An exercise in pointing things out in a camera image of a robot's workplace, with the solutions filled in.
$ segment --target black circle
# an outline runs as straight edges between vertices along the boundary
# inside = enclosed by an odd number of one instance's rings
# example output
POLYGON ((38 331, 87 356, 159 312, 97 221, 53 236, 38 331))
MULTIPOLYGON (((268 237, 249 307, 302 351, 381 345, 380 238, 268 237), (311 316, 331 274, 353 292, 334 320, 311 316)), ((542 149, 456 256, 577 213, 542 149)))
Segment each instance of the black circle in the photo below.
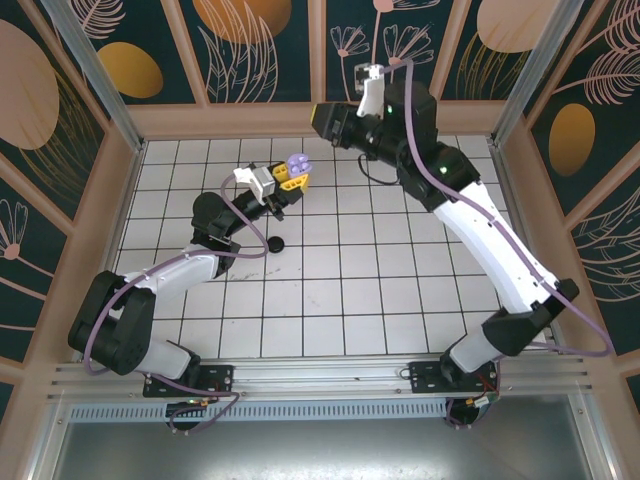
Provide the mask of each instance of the black circle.
POLYGON ((284 250, 284 240, 280 237, 270 237, 267 240, 267 244, 271 253, 280 253, 284 250))

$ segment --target purple cable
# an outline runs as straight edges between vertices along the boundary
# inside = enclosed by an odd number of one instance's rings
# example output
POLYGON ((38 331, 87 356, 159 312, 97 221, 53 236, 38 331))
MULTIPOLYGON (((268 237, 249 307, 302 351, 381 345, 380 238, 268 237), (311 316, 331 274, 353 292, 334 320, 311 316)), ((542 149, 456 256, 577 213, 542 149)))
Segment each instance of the purple cable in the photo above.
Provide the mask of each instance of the purple cable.
MULTIPOLYGON (((405 89, 404 89, 405 105, 411 105, 411 95, 412 95, 412 88, 411 87, 412 87, 412 83, 413 83, 413 61, 411 59, 406 59, 401 63, 386 67, 383 70, 383 72, 387 73, 387 72, 390 72, 392 70, 395 70, 396 68, 400 68, 402 66, 405 66, 407 68, 407 76, 406 76, 406 80, 405 80, 405 89)), ((522 261, 522 263, 525 264, 525 266, 527 267, 527 269, 529 270, 529 273, 533 276, 533 278, 535 278, 535 280, 540 285, 542 285, 542 287, 550 295, 553 295, 566 308, 571 310, 580 319, 582 319, 585 323, 587 323, 587 325, 589 325, 593 330, 595 330, 595 332, 604 341, 604 343, 606 345, 606 348, 604 350, 593 352, 593 351, 580 350, 580 349, 577 349, 577 348, 564 347, 564 346, 559 346, 559 345, 548 345, 546 343, 540 343, 540 342, 532 342, 530 345, 533 345, 533 346, 536 346, 536 347, 547 348, 549 350, 554 350, 556 352, 569 353, 569 354, 575 354, 575 355, 583 355, 583 356, 587 356, 587 357, 605 357, 605 356, 609 355, 610 353, 612 353, 613 352, 613 344, 611 343, 611 339, 609 338, 609 335, 607 335, 607 333, 602 328, 600 328, 600 326, 597 325, 595 321, 590 319, 579 308, 574 306, 569 300, 567 300, 565 297, 563 297, 555 288, 553 288, 553 286, 548 285, 546 283, 546 280, 544 279, 544 277, 536 270, 536 268, 533 266, 533 264, 529 261, 529 259, 525 255, 525 253, 520 249, 518 244, 513 240, 513 238, 511 237, 511 235, 507 231, 507 229, 500 222, 496 221, 496 218, 491 213, 489 213, 481 205, 477 204, 476 202, 474 202, 470 198, 467 198, 464 195, 461 195, 460 193, 456 192, 455 190, 449 188, 444 183, 440 182, 435 176, 433 176, 429 172, 429 170, 427 170, 427 168, 424 165, 424 162, 420 158, 420 153, 418 151, 418 145, 416 143, 416 138, 415 138, 415 135, 414 135, 413 110, 411 108, 405 108, 404 109, 404 117, 405 117, 405 124, 406 124, 406 127, 407 127, 407 139, 409 141, 409 148, 411 150, 411 154, 413 156, 413 159, 416 162, 418 170, 420 170, 420 173, 422 173, 424 178, 431 185, 436 187, 438 190, 446 193, 447 195, 449 195, 450 197, 455 198, 456 200, 459 200, 459 201, 467 204, 468 206, 470 206, 474 210, 478 211, 480 214, 482 214, 489 221, 489 223, 491 225, 495 226, 498 229, 498 231, 500 232, 500 234, 507 241, 509 246, 511 246, 511 248, 516 253, 518 258, 522 261)))
MULTIPOLYGON (((227 177, 224 180, 224 182, 222 182, 222 186, 221 186, 221 189, 220 189, 220 196, 222 197, 222 200, 227 204, 229 209, 231 209, 231 211, 233 213, 235 213, 238 216, 238 218, 240 218, 240 220, 242 220, 251 229, 251 231, 253 231, 253 233, 256 234, 256 236, 258 237, 258 239, 262 243, 263 251, 260 252, 260 253, 248 254, 248 253, 214 252, 214 251, 211 251, 209 249, 194 250, 193 252, 190 252, 188 254, 179 255, 179 256, 171 258, 171 259, 169 259, 169 260, 167 260, 165 262, 162 262, 162 263, 156 265, 155 267, 151 268, 149 271, 145 272, 145 274, 134 278, 132 281, 127 283, 124 287, 122 287, 120 290, 118 290, 114 294, 114 296, 107 302, 107 304, 104 306, 104 308, 102 309, 102 311, 98 315, 98 318, 96 319, 96 323, 93 326, 93 329, 91 330, 91 334, 89 335, 89 339, 87 340, 87 345, 84 348, 83 365, 84 365, 85 371, 89 375, 100 375, 100 374, 106 373, 109 370, 108 368, 101 368, 99 370, 94 370, 93 368, 91 368, 91 350, 93 349, 93 344, 94 344, 94 342, 96 340, 96 336, 98 335, 98 331, 100 330, 100 328, 102 327, 102 324, 104 323, 105 319, 109 315, 109 310, 111 310, 113 308, 113 306, 116 304, 116 302, 128 290, 133 288, 135 285, 137 285, 141 281, 149 278, 150 276, 155 275, 156 273, 164 270, 166 267, 169 267, 169 266, 171 266, 171 265, 173 265, 175 263, 178 263, 178 262, 184 260, 185 258, 189 258, 189 257, 192 257, 192 256, 211 256, 211 255, 216 255, 216 256, 219 256, 219 257, 234 257, 234 258, 249 258, 249 259, 251 259, 251 258, 261 258, 261 257, 264 257, 264 256, 267 255, 267 252, 269 251, 269 245, 267 244, 267 240, 264 237, 264 235, 262 235, 260 230, 258 230, 257 227, 255 225, 253 225, 251 220, 249 220, 246 217, 246 215, 244 215, 233 204, 233 202, 231 200, 229 200, 229 198, 226 195, 226 187, 229 184, 229 182, 231 180, 233 180, 233 178, 234 178, 234 176, 230 175, 229 177, 227 177)), ((206 422, 200 423, 196 427, 192 428, 190 430, 190 432, 192 432, 192 433, 197 433, 198 431, 201 431, 201 430, 207 428, 208 426, 212 425, 213 423, 215 423, 215 421, 218 420, 218 418, 223 416, 225 413, 227 413, 227 411, 229 411, 229 409, 231 407, 233 407, 233 405, 235 405, 235 403, 240 398, 240 395, 237 392, 209 392, 209 391, 206 391, 206 390, 196 390, 194 388, 185 387, 185 386, 180 385, 180 384, 178 384, 176 382, 173 382, 172 380, 170 380, 170 379, 168 379, 166 377, 163 377, 162 375, 152 374, 151 376, 153 378, 156 378, 157 380, 160 380, 161 382, 173 387, 173 388, 177 388, 178 390, 182 390, 182 391, 187 392, 187 393, 194 393, 194 394, 202 395, 204 397, 209 397, 209 398, 214 398, 214 397, 215 398, 218 398, 218 397, 234 397, 234 399, 231 402, 229 402, 229 404, 226 407, 224 407, 211 420, 207 420, 206 422)), ((174 427, 173 427, 173 419, 177 415, 179 415, 181 413, 184 413, 186 411, 190 411, 190 410, 194 410, 194 409, 201 409, 201 408, 204 408, 204 407, 188 407, 188 408, 184 408, 184 409, 181 409, 181 410, 178 410, 178 411, 174 412, 174 414, 169 419, 169 424, 171 425, 172 429, 174 429, 174 427)))

